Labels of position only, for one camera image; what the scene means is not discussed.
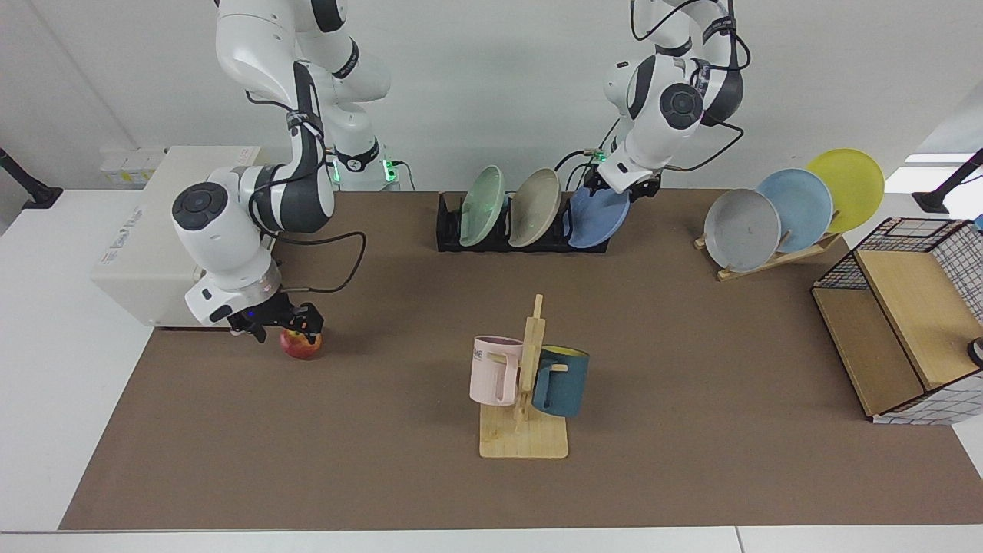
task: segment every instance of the pink mug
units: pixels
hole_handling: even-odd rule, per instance
[[[514,338],[475,338],[471,358],[471,399],[485,405],[515,403],[522,341]]]

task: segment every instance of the yellow plate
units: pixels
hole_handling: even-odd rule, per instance
[[[853,230],[874,216],[884,200],[884,173],[860,150],[830,150],[805,167],[823,179],[838,212],[829,232]]]

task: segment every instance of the wooden mug tree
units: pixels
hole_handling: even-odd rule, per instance
[[[570,453],[566,419],[533,407],[533,388],[547,329],[542,314],[543,296],[537,294],[533,316],[526,319],[515,404],[482,405],[479,452],[485,459],[565,459]],[[565,365],[550,367],[550,371],[565,370]]]

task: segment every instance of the blue plate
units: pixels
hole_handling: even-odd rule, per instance
[[[569,233],[570,217],[573,217],[570,246],[586,250],[610,239],[628,217],[630,200],[628,194],[618,194],[610,188],[599,190],[594,196],[587,188],[574,193],[570,198],[570,214],[563,219],[564,231]]]
[[[833,196],[823,179],[803,169],[785,169],[758,185],[779,212],[781,235],[788,237],[779,252],[790,254],[812,246],[826,234],[833,219]]]

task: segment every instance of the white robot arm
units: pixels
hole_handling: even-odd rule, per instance
[[[688,18],[676,17],[683,12]],[[637,39],[655,44],[644,60],[618,63],[605,93],[620,115],[600,178],[623,193],[657,178],[699,124],[726,121],[743,98],[736,20],[723,0],[632,0]],[[693,20],[703,30],[703,57],[691,54]],[[645,35],[635,22],[646,22]]]
[[[313,233],[333,215],[325,128],[336,167],[340,161],[350,180],[372,181],[377,190],[388,180],[372,125],[354,102],[384,97],[389,75],[344,31],[344,0],[215,3],[219,64],[246,88],[250,101],[287,111],[293,158],[286,165],[216,169],[178,196],[175,229],[205,269],[185,299],[205,325],[227,319],[234,331],[260,341],[263,326],[275,325],[313,343],[320,314],[311,304],[290,303],[260,233]]]

